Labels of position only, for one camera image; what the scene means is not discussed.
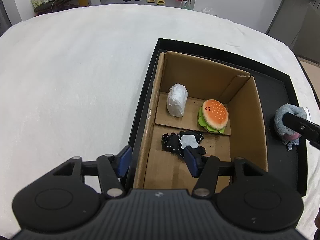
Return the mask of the white soft bundle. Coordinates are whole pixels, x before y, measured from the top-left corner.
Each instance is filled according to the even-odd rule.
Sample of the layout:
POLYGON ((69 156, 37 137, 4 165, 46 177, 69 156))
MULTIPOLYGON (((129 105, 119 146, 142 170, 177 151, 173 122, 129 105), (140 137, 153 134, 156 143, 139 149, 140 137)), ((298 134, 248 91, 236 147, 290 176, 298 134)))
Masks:
POLYGON ((184 115, 187 98, 187 89, 179 83, 174 84, 169 89, 167 97, 167 110, 169 114, 181 118, 184 115))

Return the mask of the yellow slippers pair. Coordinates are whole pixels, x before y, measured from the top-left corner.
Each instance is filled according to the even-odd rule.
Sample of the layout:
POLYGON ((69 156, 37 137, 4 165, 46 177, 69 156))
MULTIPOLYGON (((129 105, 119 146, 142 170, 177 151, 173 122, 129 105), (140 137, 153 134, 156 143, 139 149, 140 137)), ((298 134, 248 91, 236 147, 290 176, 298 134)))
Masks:
POLYGON ((165 0, 146 0, 147 3, 156 3, 157 5, 165 5, 165 0))

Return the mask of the grey upholstered panel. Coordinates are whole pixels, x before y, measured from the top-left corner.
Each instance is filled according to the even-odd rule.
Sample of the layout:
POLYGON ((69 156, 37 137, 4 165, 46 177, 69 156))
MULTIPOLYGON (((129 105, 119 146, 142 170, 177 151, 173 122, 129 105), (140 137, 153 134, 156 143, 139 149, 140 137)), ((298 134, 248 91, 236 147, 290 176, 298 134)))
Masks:
POLYGON ((282 0, 266 34, 319 64, 319 0, 282 0))

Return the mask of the black and white plush toy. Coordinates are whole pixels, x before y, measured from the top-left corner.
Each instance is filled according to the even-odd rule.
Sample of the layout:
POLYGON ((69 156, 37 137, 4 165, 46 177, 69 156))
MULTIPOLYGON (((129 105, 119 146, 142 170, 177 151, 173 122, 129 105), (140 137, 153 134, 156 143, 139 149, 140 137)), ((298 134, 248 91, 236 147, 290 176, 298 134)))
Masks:
POLYGON ((202 132, 199 131, 181 131, 179 133, 163 134, 162 150, 178 155, 184 158, 184 149, 190 146, 195 149, 199 155, 206 155, 206 149, 200 145, 204 140, 202 132))

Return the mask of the black tray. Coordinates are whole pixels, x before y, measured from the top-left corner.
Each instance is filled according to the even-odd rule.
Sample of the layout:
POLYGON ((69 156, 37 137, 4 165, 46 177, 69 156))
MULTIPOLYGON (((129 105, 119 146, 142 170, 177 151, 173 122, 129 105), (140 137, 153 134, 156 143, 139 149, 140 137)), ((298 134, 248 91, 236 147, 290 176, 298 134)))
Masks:
POLYGON ((287 152, 273 125, 274 114, 280 106, 286 103, 299 105, 290 77, 272 67, 244 56, 217 48, 165 38, 159 38, 153 50, 133 120, 128 142, 133 148, 132 161, 125 178, 121 180, 125 189, 133 188, 156 66, 160 53, 166 51, 174 51, 225 63, 231 67, 247 70, 253 75, 257 84, 266 125, 265 134, 269 172, 277 179, 296 189, 301 196, 305 196, 308 180, 306 141, 301 139, 298 146, 287 152))

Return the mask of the plush hamburger toy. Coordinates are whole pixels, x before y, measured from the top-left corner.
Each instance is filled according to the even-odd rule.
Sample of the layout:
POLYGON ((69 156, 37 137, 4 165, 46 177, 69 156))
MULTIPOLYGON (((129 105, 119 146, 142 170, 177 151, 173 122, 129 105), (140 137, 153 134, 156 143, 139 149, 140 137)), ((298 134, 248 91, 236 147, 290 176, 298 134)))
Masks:
POLYGON ((223 134, 228 120, 227 108, 214 99, 206 100, 198 111, 198 123, 209 133, 223 134))

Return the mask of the brown cardboard box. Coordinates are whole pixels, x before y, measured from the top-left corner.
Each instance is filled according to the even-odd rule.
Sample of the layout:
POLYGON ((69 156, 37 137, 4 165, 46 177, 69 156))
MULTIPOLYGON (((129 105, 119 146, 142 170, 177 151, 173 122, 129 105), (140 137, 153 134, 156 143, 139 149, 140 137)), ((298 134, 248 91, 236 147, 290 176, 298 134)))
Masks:
POLYGON ((197 131, 221 161, 243 157, 267 169, 263 111, 254 77, 200 57, 160 53, 151 83, 134 187, 188 189, 196 184, 181 157, 162 149, 162 135, 197 131))

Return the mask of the grey pink fluffy plush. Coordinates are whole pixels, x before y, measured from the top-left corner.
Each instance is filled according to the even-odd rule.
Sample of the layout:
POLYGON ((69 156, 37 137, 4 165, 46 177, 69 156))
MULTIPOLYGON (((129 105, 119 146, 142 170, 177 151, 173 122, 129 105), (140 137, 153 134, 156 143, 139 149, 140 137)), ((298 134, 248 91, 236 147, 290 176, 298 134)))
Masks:
POLYGON ((294 131, 290 124, 287 123, 285 115, 290 114, 295 117, 300 117, 303 119, 307 118, 306 111, 302 107, 298 107, 291 104, 285 104, 276 110, 274 115, 274 127, 278 134, 280 135, 283 144, 286 146, 288 151, 291 151, 293 146, 298 146, 300 143, 301 135, 294 131))

